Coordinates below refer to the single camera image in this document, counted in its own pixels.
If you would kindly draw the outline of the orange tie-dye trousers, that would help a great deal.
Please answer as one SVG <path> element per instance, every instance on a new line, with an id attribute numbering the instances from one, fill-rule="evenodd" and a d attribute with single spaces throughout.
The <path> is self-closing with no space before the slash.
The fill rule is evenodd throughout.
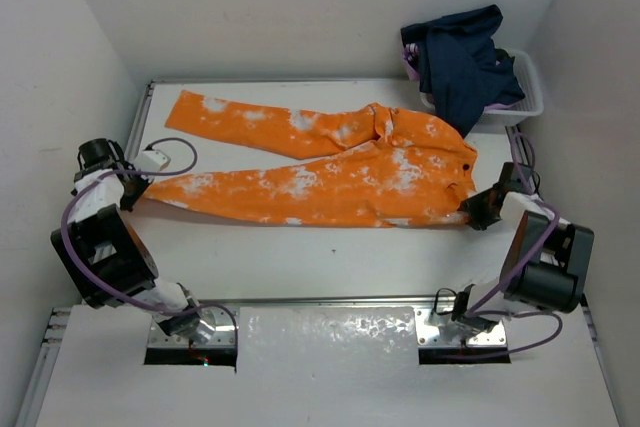
<path id="1" fill-rule="evenodd" d="M 476 150 L 446 122 L 377 103 L 335 114 L 184 91 L 171 129 L 292 159 L 267 170 L 206 172 L 153 184 L 150 200 L 256 223 L 319 227 L 461 224 Z"/>

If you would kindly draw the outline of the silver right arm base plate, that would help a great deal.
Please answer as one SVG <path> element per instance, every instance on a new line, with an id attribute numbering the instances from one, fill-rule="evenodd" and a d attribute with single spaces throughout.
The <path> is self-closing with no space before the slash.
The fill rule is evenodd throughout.
<path id="1" fill-rule="evenodd" d="M 506 348 L 507 337 L 501 321 L 438 314 L 432 308 L 418 307 L 414 312 L 418 346 L 430 349 Z"/>

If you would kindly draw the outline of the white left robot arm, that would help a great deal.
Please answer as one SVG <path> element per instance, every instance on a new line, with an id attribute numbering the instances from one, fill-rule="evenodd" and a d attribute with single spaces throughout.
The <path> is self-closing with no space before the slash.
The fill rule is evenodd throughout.
<path id="1" fill-rule="evenodd" d="M 167 336 L 194 339 L 202 327 L 198 301 L 178 283 L 160 279 L 152 256 L 123 214 L 133 210 L 170 157 L 156 140 L 134 160 L 97 138 L 78 148 L 72 200 L 50 241 L 84 302 L 94 309 L 141 307 Z"/>

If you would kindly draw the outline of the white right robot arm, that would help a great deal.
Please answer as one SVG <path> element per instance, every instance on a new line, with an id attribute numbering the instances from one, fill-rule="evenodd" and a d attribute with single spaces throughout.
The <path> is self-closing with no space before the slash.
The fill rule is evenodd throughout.
<path id="1" fill-rule="evenodd" d="M 460 204 L 466 225 L 476 231 L 498 222 L 515 229 L 499 276 L 456 294 L 450 321 L 468 337 L 528 308 L 570 313 L 583 296 L 595 234 L 544 203 L 532 180 L 530 167 L 507 162 L 497 182 Z"/>

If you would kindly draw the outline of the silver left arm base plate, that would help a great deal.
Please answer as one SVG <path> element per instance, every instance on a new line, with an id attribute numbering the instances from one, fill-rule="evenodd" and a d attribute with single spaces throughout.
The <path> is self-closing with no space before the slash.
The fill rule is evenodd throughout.
<path id="1" fill-rule="evenodd" d="M 223 348 L 237 343 L 233 312 L 206 308 L 198 313 L 152 321 L 147 345 L 152 348 Z"/>

